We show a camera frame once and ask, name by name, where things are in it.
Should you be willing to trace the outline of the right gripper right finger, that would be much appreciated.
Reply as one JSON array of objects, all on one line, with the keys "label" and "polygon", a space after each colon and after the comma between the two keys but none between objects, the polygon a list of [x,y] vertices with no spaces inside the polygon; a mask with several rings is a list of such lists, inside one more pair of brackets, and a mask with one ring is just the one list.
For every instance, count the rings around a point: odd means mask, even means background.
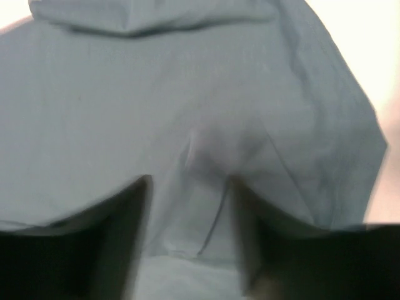
[{"label": "right gripper right finger", "polygon": [[331,231],[229,181],[241,289],[248,299],[398,299],[399,225]]}]

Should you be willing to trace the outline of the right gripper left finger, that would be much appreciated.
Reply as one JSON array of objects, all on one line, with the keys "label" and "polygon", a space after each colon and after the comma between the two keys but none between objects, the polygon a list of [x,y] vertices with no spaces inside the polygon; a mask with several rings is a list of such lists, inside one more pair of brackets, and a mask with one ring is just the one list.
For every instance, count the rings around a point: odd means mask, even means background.
[{"label": "right gripper left finger", "polygon": [[153,179],[45,226],[1,231],[2,299],[131,299]]}]

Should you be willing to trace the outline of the blue t-shirt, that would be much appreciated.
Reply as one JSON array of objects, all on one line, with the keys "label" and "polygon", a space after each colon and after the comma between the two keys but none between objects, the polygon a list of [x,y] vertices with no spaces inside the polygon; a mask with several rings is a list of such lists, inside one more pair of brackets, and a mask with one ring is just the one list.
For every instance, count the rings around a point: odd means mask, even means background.
[{"label": "blue t-shirt", "polygon": [[387,144],[304,1],[30,1],[1,35],[1,229],[152,176],[130,299],[240,299],[230,173],[305,223],[363,223]]}]

